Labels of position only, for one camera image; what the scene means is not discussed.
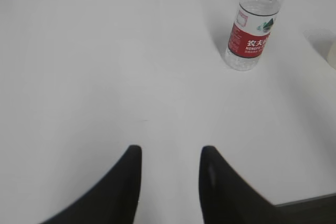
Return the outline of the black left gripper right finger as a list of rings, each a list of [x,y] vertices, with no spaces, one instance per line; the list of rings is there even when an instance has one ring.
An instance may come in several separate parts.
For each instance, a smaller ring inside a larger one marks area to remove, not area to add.
[[[202,148],[198,193],[204,223],[286,223],[286,217],[246,183],[214,146]]]

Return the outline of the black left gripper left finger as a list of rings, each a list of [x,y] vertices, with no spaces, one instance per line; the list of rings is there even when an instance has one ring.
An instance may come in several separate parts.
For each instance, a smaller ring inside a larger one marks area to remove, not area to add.
[[[130,145],[96,185],[44,223],[133,223],[141,176],[142,149]]]

